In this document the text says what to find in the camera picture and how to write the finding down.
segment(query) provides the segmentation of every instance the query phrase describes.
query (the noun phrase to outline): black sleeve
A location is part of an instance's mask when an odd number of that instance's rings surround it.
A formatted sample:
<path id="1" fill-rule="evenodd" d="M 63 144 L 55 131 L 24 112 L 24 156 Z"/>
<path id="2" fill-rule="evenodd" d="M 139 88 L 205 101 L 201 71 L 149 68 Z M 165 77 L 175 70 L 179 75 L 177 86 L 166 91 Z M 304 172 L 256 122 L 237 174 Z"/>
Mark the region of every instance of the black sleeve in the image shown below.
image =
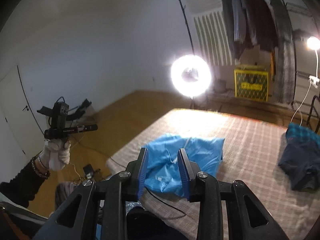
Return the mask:
<path id="1" fill-rule="evenodd" d="M 0 184 L 0 192 L 14 203 L 27 208 L 44 180 L 35 173 L 30 161 L 9 183 Z"/>

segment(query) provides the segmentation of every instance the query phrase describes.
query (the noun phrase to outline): door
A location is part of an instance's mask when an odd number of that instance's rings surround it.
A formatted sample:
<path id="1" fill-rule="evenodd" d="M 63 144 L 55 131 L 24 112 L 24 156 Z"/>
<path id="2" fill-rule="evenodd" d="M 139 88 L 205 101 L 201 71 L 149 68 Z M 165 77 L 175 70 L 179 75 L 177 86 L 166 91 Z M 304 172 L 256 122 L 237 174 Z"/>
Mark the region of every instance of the door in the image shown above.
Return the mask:
<path id="1" fill-rule="evenodd" d="M 34 118 L 22 89 L 18 66 L 0 81 L 0 105 L 12 133 L 28 159 L 39 153 L 44 135 Z"/>

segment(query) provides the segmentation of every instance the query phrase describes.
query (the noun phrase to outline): blue gripper pad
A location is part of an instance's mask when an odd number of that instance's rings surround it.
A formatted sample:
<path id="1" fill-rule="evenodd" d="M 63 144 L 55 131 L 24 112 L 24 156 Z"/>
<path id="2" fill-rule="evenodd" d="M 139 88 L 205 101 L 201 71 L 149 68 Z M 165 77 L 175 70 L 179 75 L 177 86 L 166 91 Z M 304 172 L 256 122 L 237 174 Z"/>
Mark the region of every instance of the blue gripper pad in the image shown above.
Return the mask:
<path id="1" fill-rule="evenodd" d="M 180 151 L 178 152 L 178 168 L 179 168 L 179 173 L 180 173 L 180 178 L 181 178 L 181 182 L 182 182 L 182 189 L 183 189 L 184 196 L 187 198 L 187 200 L 189 200 L 190 178 L 189 178 L 187 168 L 184 164 L 184 161 L 182 159 L 182 154 Z"/>
<path id="2" fill-rule="evenodd" d="M 148 168 L 148 160 L 149 160 L 149 153 L 148 149 L 146 150 L 146 153 L 142 159 L 141 162 L 141 169 L 138 175 L 138 199 L 142 196 L 143 189 L 144 189 L 144 181 L 146 180 L 147 175 L 147 168 Z"/>

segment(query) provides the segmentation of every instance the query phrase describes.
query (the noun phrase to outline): white cable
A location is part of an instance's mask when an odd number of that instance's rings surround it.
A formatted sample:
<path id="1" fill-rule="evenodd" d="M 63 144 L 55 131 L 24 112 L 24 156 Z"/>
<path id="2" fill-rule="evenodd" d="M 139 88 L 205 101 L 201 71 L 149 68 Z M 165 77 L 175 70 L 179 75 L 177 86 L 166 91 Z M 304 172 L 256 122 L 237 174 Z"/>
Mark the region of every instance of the white cable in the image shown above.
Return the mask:
<path id="1" fill-rule="evenodd" d="M 317 57 L 317 70 L 316 70 L 316 77 L 318 78 L 318 65 L 319 65 L 319 58 L 318 58 L 318 51 L 315 50 L 316 57 Z"/>
<path id="2" fill-rule="evenodd" d="M 80 176 L 80 174 L 79 174 L 79 173 L 77 172 L 77 170 L 76 170 L 76 165 L 75 165 L 75 164 L 73 164 L 73 163 L 71 163 L 71 162 L 69 162 L 69 164 L 71 164 L 71 165 L 73 165 L 73 166 L 74 166 L 76 174 L 79 176 L 80 181 L 82 181 L 82 180 L 81 180 L 81 176 Z"/>
<path id="3" fill-rule="evenodd" d="M 291 118 L 290 123 L 292 122 L 292 120 L 293 120 L 294 116 L 296 115 L 296 113 L 299 111 L 299 109 L 300 109 L 300 107 L 302 106 L 302 104 L 303 104 L 304 100 L 306 100 L 307 95 L 308 95 L 309 90 L 310 90 L 310 87 L 311 87 L 311 82 L 310 82 L 310 85 L 309 85 L 308 91 L 307 91 L 307 93 L 306 93 L 306 96 L 304 97 L 304 99 L 303 99 L 303 101 L 302 101 L 301 105 L 300 105 L 300 106 L 298 107 L 298 109 L 294 112 L 294 114 L 293 114 L 293 116 L 292 116 L 292 118 Z"/>
<path id="4" fill-rule="evenodd" d="M 301 110 L 300 110 L 300 109 L 299 109 L 299 114 L 300 114 L 300 117 L 301 117 L 301 122 L 300 122 L 300 125 L 301 125 L 301 124 L 302 124 L 302 119 L 303 119 L 303 117 L 302 117 L 302 113 L 301 113 Z"/>

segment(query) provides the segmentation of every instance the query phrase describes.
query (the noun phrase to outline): bed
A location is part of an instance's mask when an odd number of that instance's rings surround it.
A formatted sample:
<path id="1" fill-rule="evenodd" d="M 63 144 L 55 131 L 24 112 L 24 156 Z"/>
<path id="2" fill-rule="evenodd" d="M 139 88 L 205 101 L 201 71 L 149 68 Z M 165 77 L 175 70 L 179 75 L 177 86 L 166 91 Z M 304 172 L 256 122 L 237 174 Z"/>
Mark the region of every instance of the bed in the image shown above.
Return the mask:
<path id="1" fill-rule="evenodd" d="M 164 133 L 183 136 L 224 137 L 223 162 L 217 179 L 233 182 L 243 180 L 264 204 L 273 218 L 292 240 L 301 240 L 311 230 L 320 214 L 320 191 L 317 193 L 290 190 L 287 176 L 277 166 L 286 142 L 286 128 L 240 116 L 189 109 L 173 109 L 158 119 L 112 156 L 126 166 L 136 160 L 140 148 Z M 123 170 L 109 159 L 107 166 L 113 174 Z M 160 196 L 187 215 L 162 204 L 147 191 L 142 205 L 161 217 L 169 226 L 189 239 L 196 239 L 199 203 L 189 203 L 174 196 Z M 224 236 L 228 239 L 228 224 L 224 209 Z"/>

